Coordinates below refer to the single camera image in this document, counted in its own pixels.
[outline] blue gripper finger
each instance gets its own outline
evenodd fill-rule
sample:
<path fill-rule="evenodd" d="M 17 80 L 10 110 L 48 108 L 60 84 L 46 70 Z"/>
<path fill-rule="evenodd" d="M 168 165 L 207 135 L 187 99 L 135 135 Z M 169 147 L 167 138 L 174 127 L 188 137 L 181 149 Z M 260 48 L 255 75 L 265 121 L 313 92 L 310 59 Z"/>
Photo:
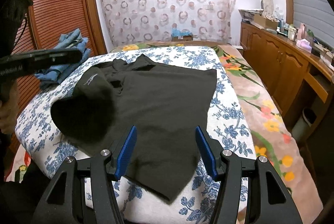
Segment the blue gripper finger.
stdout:
<path fill-rule="evenodd" d="M 133 149 L 135 148 L 136 141 L 137 141 L 137 129 L 135 126 L 132 126 L 125 142 L 123 144 L 121 144 L 121 142 L 118 144 L 118 146 L 122 147 L 117 157 L 117 165 L 115 171 L 115 177 L 117 180 L 119 180 L 126 173 L 126 169 L 130 162 L 130 158 Z"/>
<path fill-rule="evenodd" d="M 197 126 L 195 131 L 197 147 L 203 159 L 206 172 L 214 181 L 218 181 L 219 167 L 221 166 L 220 152 L 223 150 L 218 140 L 210 138 L 206 130 Z"/>

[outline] patterned curtain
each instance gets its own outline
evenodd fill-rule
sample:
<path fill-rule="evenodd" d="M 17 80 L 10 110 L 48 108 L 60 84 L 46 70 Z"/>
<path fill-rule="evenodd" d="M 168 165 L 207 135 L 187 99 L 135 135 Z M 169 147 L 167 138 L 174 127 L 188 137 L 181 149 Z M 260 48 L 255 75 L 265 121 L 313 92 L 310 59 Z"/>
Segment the patterned curtain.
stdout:
<path fill-rule="evenodd" d="M 235 0 L 101 0 L 114 46 L 170 41 L 173 28 L 194 39 L 229 42 Z"/>

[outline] wooden dresser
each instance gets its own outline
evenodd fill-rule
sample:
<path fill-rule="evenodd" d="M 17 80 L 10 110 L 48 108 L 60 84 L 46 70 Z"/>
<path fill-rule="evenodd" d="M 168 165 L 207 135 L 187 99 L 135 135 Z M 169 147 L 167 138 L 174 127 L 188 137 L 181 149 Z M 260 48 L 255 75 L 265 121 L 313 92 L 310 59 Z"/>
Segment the wooden dresser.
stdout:
<path fill-rule="evenodd" d="M 91 56 L 106 54 L 96 0 L 33 0 L 33 6 L 29 7 L 26 17 L 26 28 L 13 53 L 52 49 L 58 43 L 61 34 L 79 28 L 81 35 L 89 39 L 87 48 L 91 49 Z M 16 39 L 21 35 L 24 26 L 25 20 L 18 30 Z M 31 75 L 19 78 L 17 82 L 21 113 L 39 92 L 40 81 Z M 12 135 L 11 151 L 15 153 L 18 146 L 16 136 Z"/>
<path fill-rule="evenodd" d="M 323 119 L 333 98 L 333 72 L 318 57 L 296 47 L 296 43 L 242 23 L 240 44 L 243 56 L 266 86 L 288 130 L 297 122 L 302 109 L 316 97 L 321 110 L 306 140 Z"/>

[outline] bed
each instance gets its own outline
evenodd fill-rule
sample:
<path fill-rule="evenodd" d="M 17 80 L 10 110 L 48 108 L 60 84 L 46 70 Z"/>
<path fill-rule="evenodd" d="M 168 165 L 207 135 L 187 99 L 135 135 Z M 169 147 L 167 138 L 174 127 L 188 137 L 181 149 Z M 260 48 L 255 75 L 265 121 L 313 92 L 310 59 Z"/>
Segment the bed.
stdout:
<path fill-rule="evenodd" d="M 107 55 L 90 58 L 61 85 L 38 94 L 18 118 L 16 135 L 23 147 L 15 157 L 7 180 L 14 179 L 17 167 L 24 171 L 27 155 L 49 177 L 55 174 L 65 157 L 86 158 L 87 155 L 70 144 L 52 122 L 52 103 L 70 96 L 76 82 L 90 66 L 115 58 L 132 62 L 143 53 L 156 62 L 217 70 L 217 86 L 208 111 L 207 131 L 224 148 L 242 157 L 255 159 L 259 155 L 267 156 L 290 190 L 303 222 L 311 223 L 322 209 L 315 184 L 295 141 L 255 72 L 231 46 L 171 45 L 157 47 L 140 43 L 118 47 Z M 238 215 L 240 222 L 244 219 L 247 187 L 248 181 L 243 178 Z M 193 179 L 169 204 L 124 177 L 114 183 L 122 215 L 136 223 L 166 223 L 166 219 L 168 223 L 207 223 L 218 188 L 219 184 L 207 176 L 201 161 Z M 86 204 L 92 207 L 89 179 L 86 180 Z"/>

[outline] mattress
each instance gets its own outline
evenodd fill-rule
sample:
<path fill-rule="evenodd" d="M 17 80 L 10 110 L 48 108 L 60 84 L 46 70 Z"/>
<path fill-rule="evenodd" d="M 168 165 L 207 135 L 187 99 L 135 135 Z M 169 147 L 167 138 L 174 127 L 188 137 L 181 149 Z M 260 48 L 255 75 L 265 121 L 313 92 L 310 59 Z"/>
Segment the mattress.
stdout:
<path fill-rule="evenodd" d="M 18 118 L 16 136 L 38 167 L 52 177 L 67 156 L 77 159 L 88 156 L 69 143 L 57 129 L 50 114 L 52 103 L 69 97 L 82 74 L 94 64 L 123 59 L 133 62 L 144 54 L 155 62 L 193 68 L 216 69 L 217 85 L 207 117 L 207 131 L 241 157 L 256 158 L 251 132 L 226 71 L 215 51 L 203 46 L 173 46 L 121 51 L 88 59 L 62 84 L 39 93 Z M 86 204 L 92 207 L 90 179 L 85 180 Z M 248 180 L 243 178 L 239 211 L 247 204 Z M 193 178 L 170 203 L 125 177 L 113 183 L 122 216 L 136 223 L 208 223 L 218 194 L 219 182 L 214 182 L 200 160 Z"/>

